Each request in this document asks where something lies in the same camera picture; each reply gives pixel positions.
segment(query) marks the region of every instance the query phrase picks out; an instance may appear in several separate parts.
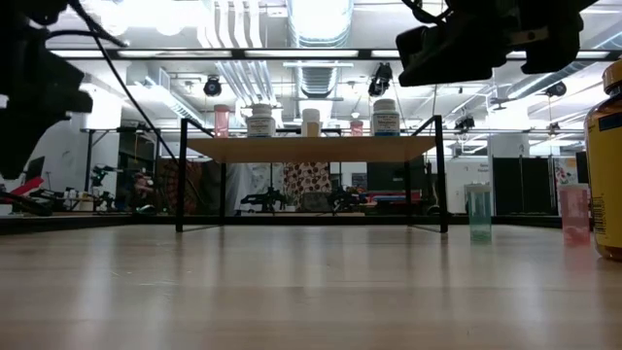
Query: shelf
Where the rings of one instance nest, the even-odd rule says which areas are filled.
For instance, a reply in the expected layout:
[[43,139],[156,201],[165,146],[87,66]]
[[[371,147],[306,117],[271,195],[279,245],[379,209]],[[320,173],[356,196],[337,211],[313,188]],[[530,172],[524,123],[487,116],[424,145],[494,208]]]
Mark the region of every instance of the shelf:
[[188,147],[217,162],[412,160],[434,147],[432,136],[190,139]]

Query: white jar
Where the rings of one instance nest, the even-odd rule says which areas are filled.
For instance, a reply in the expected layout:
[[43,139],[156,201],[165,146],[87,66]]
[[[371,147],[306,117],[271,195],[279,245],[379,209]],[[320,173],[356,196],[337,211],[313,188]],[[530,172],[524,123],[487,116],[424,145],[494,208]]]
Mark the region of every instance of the white jar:
[[302,137],[320,137],[321,125],[320,111],[314,108],[302,111]]
[[399,112],[393,99],[377,100],[373,104],[372,119],[374,136],[399,136]]
[[276,123],[272,118],[272,107],[266,104],[253,105],[253,116],[246,119],[247,137],[272,137]]

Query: label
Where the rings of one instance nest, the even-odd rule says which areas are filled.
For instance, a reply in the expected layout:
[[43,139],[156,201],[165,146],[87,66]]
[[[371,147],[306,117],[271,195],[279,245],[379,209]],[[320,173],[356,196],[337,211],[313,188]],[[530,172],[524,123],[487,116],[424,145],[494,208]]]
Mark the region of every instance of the label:
[[596,241],[622,248],[622,114],[587,122],[592,214]]
[[271,118],[248,118],[248,137],[272,137],[274,130],[274,120]]
[[375,136],[399,136],[399,114],[374,114],[373,131]]

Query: supplement bottle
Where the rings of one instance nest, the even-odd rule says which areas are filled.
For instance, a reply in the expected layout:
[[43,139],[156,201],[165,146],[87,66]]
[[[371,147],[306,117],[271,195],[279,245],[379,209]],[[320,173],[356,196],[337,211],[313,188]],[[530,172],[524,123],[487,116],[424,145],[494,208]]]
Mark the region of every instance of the supplement bottle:
[[585,119],[596,249],[622,261],[622,60],[603,75],[609,99]]

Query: wooden tabletop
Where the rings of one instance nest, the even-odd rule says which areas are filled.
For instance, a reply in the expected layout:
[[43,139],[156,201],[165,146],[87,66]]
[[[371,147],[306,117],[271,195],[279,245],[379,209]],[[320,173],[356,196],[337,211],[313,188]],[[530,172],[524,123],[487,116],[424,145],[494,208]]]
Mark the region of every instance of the wooden tabletop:
[[190,139],[188,147],[217,162],[412,160],[434,147],[431,136]]
[[558,229],[0,236],[0,349],[622,348],[622,263]]

